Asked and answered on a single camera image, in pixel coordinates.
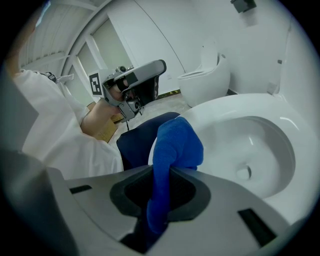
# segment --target dark blue cloth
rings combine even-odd
[[[178,116],[179,113],[168,112],[123,133],[116,142],[121,153],[123,169],[126,171],[147,165],[151,147],[157,138],[158,128]]]
[[[153,188],[146,217],[155,234],[166,229],[170,211],[170,166],[197,170],[204,159],[204,147],[195,131],[183,117],[167,121],[157,132],[153,152]]]

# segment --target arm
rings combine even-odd
[[[115,87],[110,89],[110,93],[116,100],[122,101],[121,92]],[[84,134],[95,136],[106,125],[111,116],[118,113],[120,113],[118,107],[109,105],[106,100],[102,98],[95,104],[92,111],[90,111],[82,120],[80,125],[81,130]]]

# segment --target person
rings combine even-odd
[[[38,112],[22,151],[46,166],[60,170],[65,179],[112,174],[147,165],[158,127],[179,114],[156,117],[126,132],[118,140],[119,150],[105,141],[96,140],[93,136],[109,118],[120,113],[118,107],[100,99],[89,111],[61,84],[54,83],[40,72],[19,70],[19,52],[39,24],[43,10],[41,8],[31,16],[5,59],[7,72]],[[122,97],[117,87],[112,87],[110,93],[115,99]]]

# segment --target tile floor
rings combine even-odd
[[[145,121],[160,116],[167,112],[177,112],[182,114],[183,112],[189,110],[190,107],[184,101],[181,94],[169,96],[166,98],[158,99],[153,102],[150,102],[147,106],[144,107],[144,112],[142,115],[138,114],[135,118],[131,119],[128,122],[129,129],[132,130],[137,126],[141,125]],[[118,149],[117,139],[120,135],[127,132],[126,123],[117,123],[117,130],[109,141],[109,145]]]

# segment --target blue towel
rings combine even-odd
[[[183,117],[162,124],[157,133],[153,152],[153,189],[148,201],[148,227],[155,234],[166,229],[170,212],[170,166],[197,170],[203,162],[204,147],[195,131]]]

